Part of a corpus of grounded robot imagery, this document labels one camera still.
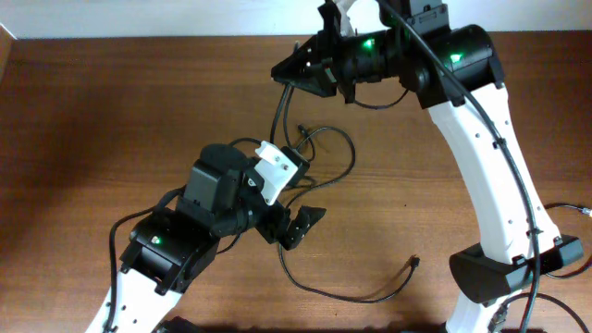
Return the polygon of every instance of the green led indicator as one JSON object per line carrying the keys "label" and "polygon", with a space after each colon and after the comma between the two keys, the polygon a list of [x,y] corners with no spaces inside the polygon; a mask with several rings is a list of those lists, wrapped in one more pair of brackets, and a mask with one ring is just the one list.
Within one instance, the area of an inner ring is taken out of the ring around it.
{"label": "green led indicator", "polygon": [[452,63],[455,64],[459,61],[461,61],[461,58],[463,57],[463,55],[458,54],[458,55],[451,55],[450,56],[450,60],[452,60]]}
{"label": "green led indicator", "polygon": [[365,41],[362,46],[368,50],[372,50],[372,48],[374,47],[374,38],[371,38],[367,41]]}

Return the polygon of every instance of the wood grain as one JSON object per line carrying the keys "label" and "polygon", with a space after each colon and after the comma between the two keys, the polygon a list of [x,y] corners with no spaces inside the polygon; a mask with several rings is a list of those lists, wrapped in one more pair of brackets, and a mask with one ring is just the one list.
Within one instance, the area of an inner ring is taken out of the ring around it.
{"label": "wood grain", "polygon": [[[493,38],[541,199],[592,204],[592,34]],[[266,138],[282,90],[269,71],[296,39],[15,41],[0,83],[0,331],[84,331],[108,289],[111,224],[183,184],[206,144]],[[387,80],[358,91],[360,100],[379,104],[398,97],[401,87]],[[253,231],[216,258],[169,316],[206,327],[302,330],[444,322],[459,292],[448,257],[479,234],[458,167],[427,112],[412,96],[374,112],[341,97],[296,92],[293,137],[300,123],[348,131],[358,162],[339,185],[298,202],[328,212],[287,255],[296,278],[364,295],[418,254],[416,276],[392,302],[336,302],[294,288],[276,247]],[[339,135],[319,137],[318,147],[313,176],[328,179],[347,166]],[[592,251],[589,220],[570,211],[551,215]],[[120,252],[132,226],[118,233]],[[590,275],[541,286],[592,325],[590,288]],[[522,306],[512,308],[510,327]],[[536,304],[532,324],[576,331],[567,314],[545,302]]]}
{"label": "wood grain", "polygon": [[4,75],[4,68],[8,61],[11,44],[12,37],[2,26],[0,26],[0,81],[2,81],[2,76]]}

